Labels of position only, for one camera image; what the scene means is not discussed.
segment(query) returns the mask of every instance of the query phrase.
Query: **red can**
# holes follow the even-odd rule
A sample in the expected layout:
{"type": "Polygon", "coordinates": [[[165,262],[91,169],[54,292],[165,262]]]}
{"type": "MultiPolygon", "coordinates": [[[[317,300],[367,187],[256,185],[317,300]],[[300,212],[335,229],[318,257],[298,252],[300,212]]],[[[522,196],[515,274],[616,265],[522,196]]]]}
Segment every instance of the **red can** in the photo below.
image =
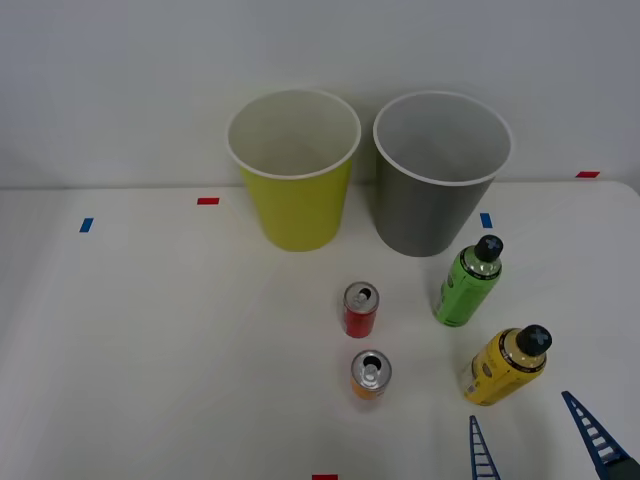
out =
{"type": "Polygon", "coordinates": [[[344,292],[344,326],[350,337],[364,338],[373,330],[380,295],[367,282],[355,282],[344,292]]]}

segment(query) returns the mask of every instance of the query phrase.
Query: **gray paper cup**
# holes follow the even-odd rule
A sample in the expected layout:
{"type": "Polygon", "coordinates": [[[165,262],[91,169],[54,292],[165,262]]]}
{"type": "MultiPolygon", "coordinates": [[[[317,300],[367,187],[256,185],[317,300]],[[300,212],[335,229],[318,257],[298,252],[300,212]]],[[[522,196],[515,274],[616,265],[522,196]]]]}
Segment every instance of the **gray paper cup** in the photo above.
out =
{"type": "Polygon", "coordinates": [[[445,250],[512,151],[507,123],[465,95],[418,92],[376,117],[375,222],[391,248],[412,257],[445,250]]]}

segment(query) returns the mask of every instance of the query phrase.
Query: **blue tape marker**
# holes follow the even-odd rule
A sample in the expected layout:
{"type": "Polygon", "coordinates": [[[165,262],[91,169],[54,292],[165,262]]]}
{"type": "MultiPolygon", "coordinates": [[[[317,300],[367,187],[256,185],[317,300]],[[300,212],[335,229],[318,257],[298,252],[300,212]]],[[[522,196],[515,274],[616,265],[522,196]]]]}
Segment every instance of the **blue tape marker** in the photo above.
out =
{"type": "Polygon", "coordinates": [[[488,213],[481,213],[480,221],[482,222],[482,228],[493,228],[493,223],[491,223],[491,215],[489,215],[488,213]]]}
{"type": "Polygon", "coordinates": [[[82,226],[80,227],[80,233],[88,233],[91,230],[91,225],[93,224],[93,218],[85,218],[82,222],[82,226]]]}

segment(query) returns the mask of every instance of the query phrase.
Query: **cup rim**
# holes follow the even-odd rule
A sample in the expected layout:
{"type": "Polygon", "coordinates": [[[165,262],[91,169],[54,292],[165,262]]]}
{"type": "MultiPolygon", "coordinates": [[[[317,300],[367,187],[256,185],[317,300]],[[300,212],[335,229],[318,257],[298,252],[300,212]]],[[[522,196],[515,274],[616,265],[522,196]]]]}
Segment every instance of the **cup rim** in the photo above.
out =
{"type": "Polygon", "coordinates": [[[343,100],[342,98],[338,97],[337,95],[334,95],[334,94],[329,93],[329,92],[325,92],[324,90],[318,90],[318,89],[313,89],[313,88],[290,88],[290,89],[286,89],[286,90],[276,90],[274,92],[270,92],[270,93],[255,97],[254,99],[252,99],[252,100],[248,101],[247,103],[245,103],[244,105],[242,105],[242,107],[240,107],[238,110],[236,110],[236,112],[233,115],[231,115],[231,117],[227,121],[227,126],[225,128],[225,144],[226,144],[226,147],[227,147],[227,152],[229,152],[229,154],[231,155],[231,158],[233,158],[233,160],[238,165],[240,165],[240,167],[244,168],[245,170],[248,170],[251,173],[254,173],[254,174],[256,174],[256,175],[258,175],[260,177],[271,178],[273,180],[303,180],[303,179],[306,179],[306,178],[319,177],[320,175],[324,175],[325,173],[331,172],[332,170],[335,170],[338,167],[340,167],[342,164],[344,164],[347,160],[349,160],[353,156],[353,153],[358,148],[358,145],[360,145],[361,137],[362,137],[362,126],[360,124],[360,117],[358,117],[358,114],[353,109],[353,107],[351,105],[349,105],[345,100],[343,100]],[[318,95],[323,95],[323,96],[325,96],[327,98],[330,98],[332,100],[337,101],[339,104],[341,104],[343,107],[345,107],[349,111],[349,113],[351,113],[351,115],[353,116],[353,119],[355,120],[355,124],[356,124],[356,135],[355,135],[355,140],[353,142],[353,145],[351,146],[351,148],[349,149],[349,151],[346,153],[346,155],[344,157],[342,157],[337,162],[332,163],[328,167],[323,168],[322,170],[318,170],[318,171],[311,172],[311,173],[305,173],[303,175],[275,175],[273,173],[267,173],[267,172],[260,171],[260,170],[254,168],[254,167],[251,167],[251,166],[247,165],[245,162],[240,160],[240,158],[233,151],[233,148],[231,148],[231,143],[229,142],[229,133],[231,131],[231,126],[233,125],[234,120],[237,118],[237,116],[240,114],[240,112],[242,112],[245,108],[247,108],[252,103],[257,102],[258,100],[262,100],[264,98],[270,97],[272,95],[277,95],[277,94],[280,94],[280,93],[288,93],[288,92],[305,92],[305,93],[315,93],[315,94],[318,94],[318,95]]]}
{"type": "Polygon", "coordinates": [[[384,157],[384,159],[387,162],[389,162],[397,170],[401,171],[405,175],[408,175],[411,178],[414,178],[415,180],[418,180],[420,182],[431,183],[433,185],[441,185],[441,186],[444,186],[444,187],[466,187],[466,186],[470,186],[470,185],[477,185],[479,183],[484,183],[484,182],[486,182],[488,180],[494,179],[498,175],[498,173],[500,173],[500,171],[509,163],[509,160],[513,156],[513,151],[515,149],[515,138],[513,136],[513,132],[511,131],[511,127],[509,127],[509,124],[505,121],[504,118],[502,118],[502,115],[500,115],[496,110],[494,110],[493,108],[491,108],[487,104],[485,104],[485,103],[483,103],[483,102],[481,102],[479,100],[476,100],[475,98],[470,97],[469,95],[465,95],[463,93],[458,93],[458,92],[450,92],[450,91],[446,91],[446,90],[420,90],[418,92],[412,92],[412,93],[407,93],[405,95],[401,95],[401,96],[391,100],[384,107],[382,107],[382,109],[376,115],[376,119],[373,122],[373,140],[374,140],[374,142],[376,144],[376,148],[378,149],[378,152],[380,153],[380,155],[382,155],[384,157]],[[485,175],[484,177],[481,177],[481,178],[475,178],[473,180],[465,180],[463,182],[448,182],[448,181],[445,181],[445,180],[436,180],[435,178],[423,177],[422,175],[418,175],[417,173],[414,173],[414,172],[404,168],[399,163],[397,163],[395,160],[393,160],[391,158],[391,156],[389,154],[387,154],[387,152],[384,150],[384,148],[382,148],[382,145],[380,144],[380,139],[378,138],[378,124],[380,122],[380,118],[382,118],[382,115],[384,115],[384,113],[389,108],[391,108],[394,104],[396,104],[398,102],[401,102],[403,100],[406,100],[407,98],[423,96],[423,95],[443,95],[443,96],[461,98],[461,99],[467,100],[467,101],[469,101],[471,103],[474,103],[474,104],[476,104],[477,106],[479,106],[481,108],[484,108],[489,113],[494,115],[498,119],[498,121],[502,124],[502,126],[505,129],[505,131],[507,132],[507,136],[509,137],[509,153],[507,153],[507,158],[505,159],[504,162],[502,162],[502,165],[500,165],[493,172],[491,172],[488,175],[485,175]]]}

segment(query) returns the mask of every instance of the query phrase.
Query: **white wall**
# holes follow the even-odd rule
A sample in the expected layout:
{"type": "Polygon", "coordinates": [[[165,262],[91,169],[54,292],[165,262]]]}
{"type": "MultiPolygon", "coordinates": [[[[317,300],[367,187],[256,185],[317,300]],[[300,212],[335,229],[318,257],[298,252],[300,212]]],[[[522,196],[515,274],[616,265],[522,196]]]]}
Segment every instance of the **white wall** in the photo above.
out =
{"type": "Polygon", "coordinates": [[[640,187],[637,0],[0,5],[2,186],[237,183],[224,124],[258,93],[325,88],[370,125],[393,96],[448,86],[511,123],[506,177],[640,187]]]}

